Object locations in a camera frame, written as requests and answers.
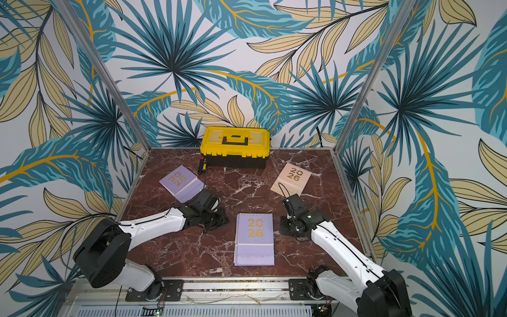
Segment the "wall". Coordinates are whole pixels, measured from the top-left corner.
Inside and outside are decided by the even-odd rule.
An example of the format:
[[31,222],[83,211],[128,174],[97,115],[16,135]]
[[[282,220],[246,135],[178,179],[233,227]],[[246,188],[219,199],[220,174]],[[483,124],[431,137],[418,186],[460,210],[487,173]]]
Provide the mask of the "wall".
[[107,67],[151,144],[199,146],[218,125],[332,146],[400,0],[306,2],[115,3]]
[[[113,23],[103,2],[84,12]],[[49,1],[0,14],[0,315],[54,316],[78,275],[63,263],[120,211],[143,153]]]
[[388,58],[341,153],[415,316],[507,315],[506,9],[416,1],[417,36]]

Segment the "metal vent grille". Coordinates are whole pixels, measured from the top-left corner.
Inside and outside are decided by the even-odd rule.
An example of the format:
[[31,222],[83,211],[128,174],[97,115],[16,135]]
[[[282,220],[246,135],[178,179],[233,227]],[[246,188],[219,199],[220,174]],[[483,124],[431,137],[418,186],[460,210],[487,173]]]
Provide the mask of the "metal vent grille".
[[[118,306],[117,317],[141,316],[142,306]],[[81,306],[77,317],[113,317],[114,306]],[[161,316],[187,317],[311,317],[310,306],[299,305],[171,305]]]

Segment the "black cable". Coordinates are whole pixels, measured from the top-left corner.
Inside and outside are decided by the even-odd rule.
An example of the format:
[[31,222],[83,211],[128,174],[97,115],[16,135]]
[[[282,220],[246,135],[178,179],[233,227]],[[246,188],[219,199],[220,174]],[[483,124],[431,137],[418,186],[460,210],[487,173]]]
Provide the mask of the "black cable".
[[118,298],[116,299],[115,317],[116,317],[116,310],[118,309],[118,302],[120,301],[120,294],[122,293],[122,287],[123,287],[123,285],[120,285],[120,291],[118,292]]
[[[317,227],[323,228],[327,232],[329,232],[333,237],[335,237],[336,240],[338,240],[339,242],[341,242],[347,249],[349,249],[349,251],[352,254],[354,254],[354,256],[362,263],[362,265],[364,265],[366,268],[368,268],[368,266],[361,260],[361,258],[354,251],[352,251],[352,249],[345,242],[343,242],[339,237],[335,236],[334,233],[332,233],[328,228],[323,227],[321,225],[317,225]],[[373,273],[373,275],[375,275],[378,279],[380,279],[380,277],[377,274],[375,274],[373,271],[371,271],[369,269],[368,269],[368,271],[371,272],[371,273]]]
[[287,187],[285,187],[285,185],[284,185],[284,184],[282,184],[282,183],[278,182],[278,187],[280,188],[280,191],[282,192],[282,195],[283,195],[285,198],[288,198],[288,197],[285,195],[285,193],[283,192],[283,190],[282,190],[282,186],[285,188],[285,190],[287,191],[287,194],[290,196],[290,195],[291,195],[291,193],[288,191]]
[[320,136],[320,130],[317,128],[317,134],[318,134],[318,139],[320,140],[320,147],[323,148],[324,146],[322,145],[322,137]]
[[89,217],[84,217],[84,218],[81,218],[77,221],[75,221],[73,224],[71,224],[69,226],[69,229],[67,230],[66,233],[64,233],[63,235],[63,238],[62,240],[60,241],[60,247],[58,248],[58,251],[60,252],[60,261],[62,262],[63,266],[65,266],[67,269],[69,269],[70,271],[74,272],[74,273],[79,273],[79,274],[83,274],[81,271],[76,271],[74,270],[73,268],[69,267],[67,264],[65,264],[65,262],[63,261],[63,254],[62,254],[62,246],[63,246],[63,242],[65,241],[65,238],[67,237],[67,235],[69,234],[69,232],[71,232],[72,229],[74,229],[75,226],[77,226],[78,224],[82,223],[83,221],[86,221],[88,219],[92,219],[92,218],[95,218],[95,217],[105,217],[105,218],[108,218],[107,215],[105,214],[94,214],[94,215],[91,215]]

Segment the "purple desk calendar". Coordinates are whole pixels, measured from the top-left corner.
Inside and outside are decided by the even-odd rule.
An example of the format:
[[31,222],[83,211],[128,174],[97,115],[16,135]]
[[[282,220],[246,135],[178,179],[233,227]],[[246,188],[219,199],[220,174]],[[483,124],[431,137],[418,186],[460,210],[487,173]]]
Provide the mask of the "purple desk calendar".
[[272,214],[238,214],[234,265],[275,265]]
[[160,183],[179,202],[186,202],[194,198],[205,187],[204,183],[197,179],[197,176],[183,165],[180,165],[161,179]]

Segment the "toolbox lid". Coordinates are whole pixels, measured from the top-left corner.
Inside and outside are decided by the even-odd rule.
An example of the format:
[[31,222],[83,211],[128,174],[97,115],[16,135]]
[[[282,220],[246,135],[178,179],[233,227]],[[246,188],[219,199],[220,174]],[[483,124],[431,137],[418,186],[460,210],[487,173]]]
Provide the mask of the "toolbox lid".
[[266,129],[208,127],[201,153],[266,158],[269,156],[269,132]]

